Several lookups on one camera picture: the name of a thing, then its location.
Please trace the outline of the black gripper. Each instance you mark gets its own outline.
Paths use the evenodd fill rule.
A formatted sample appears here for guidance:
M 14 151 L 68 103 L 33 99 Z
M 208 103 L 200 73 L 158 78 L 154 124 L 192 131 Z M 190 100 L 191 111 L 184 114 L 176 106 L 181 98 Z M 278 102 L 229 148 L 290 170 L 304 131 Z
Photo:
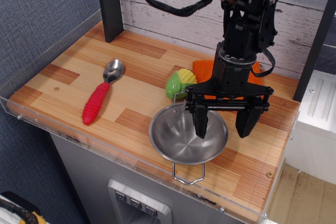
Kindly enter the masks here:
M 246 59 L 236 58 L 217 44 L 211 77 L 186 87 L 185 109 L 193 115 L 195 133 L 204 138 L 207 131 L 208 111 L 238 111 L 236 129 L 241 138 L 247 137 L 260 119 L 261 113 L 269 110 L 269 97 L 274 93 L 271 87 L 248 82 L 250 74 L 257 78 L 269 72 L 254 73 L 252 66 L 257 55 L 252 53 Z

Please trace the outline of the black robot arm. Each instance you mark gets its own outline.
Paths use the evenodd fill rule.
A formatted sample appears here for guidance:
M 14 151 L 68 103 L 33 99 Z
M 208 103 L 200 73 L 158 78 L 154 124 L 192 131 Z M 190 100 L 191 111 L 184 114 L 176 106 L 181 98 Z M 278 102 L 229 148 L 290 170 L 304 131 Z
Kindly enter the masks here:
M 268 48 L 274 45 L 278 0 L 220 0 L 224 11 L 224 40 L 217 45 L 212 76 L 186 88 L 186 109 L 193 115 L 195 133 L 204 137 L 210 110 L 236 111 L 236 129 L 248 136 L 269 108 L 270 87 L 253 84 L 257 55 L 275 62 Z

